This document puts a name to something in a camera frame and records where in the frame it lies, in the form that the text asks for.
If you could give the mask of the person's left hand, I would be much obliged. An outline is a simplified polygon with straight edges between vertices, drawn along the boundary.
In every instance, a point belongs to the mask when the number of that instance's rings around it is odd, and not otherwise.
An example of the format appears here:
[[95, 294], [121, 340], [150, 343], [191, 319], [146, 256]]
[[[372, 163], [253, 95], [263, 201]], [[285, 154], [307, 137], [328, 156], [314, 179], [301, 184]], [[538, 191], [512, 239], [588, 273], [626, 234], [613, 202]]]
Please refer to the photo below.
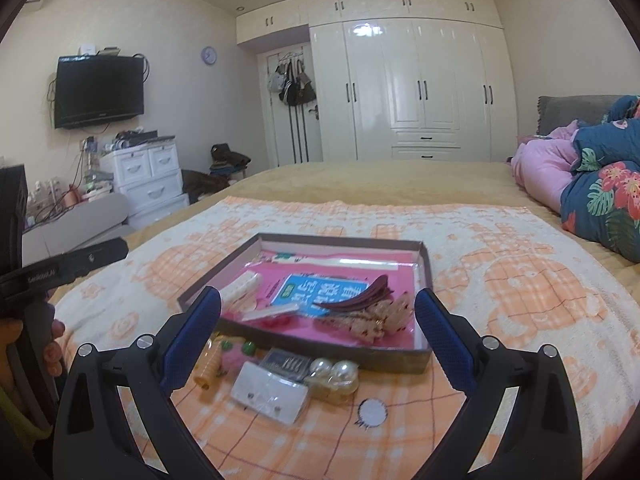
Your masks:
[[[17, 342], [23, 331], [23, 322], [5, 318], [1, 321], [1, 388], [6, 393], [14, 393], [16, 390], [14, 369], [9, 359], [9, 348]], [[58, 340], [65, 333], [65, 325], [54, 320], [51, 325], [53, 340], [43, 350], [43, 362], [48, 374], [58, 377], [62, 374], [63, 351]]]

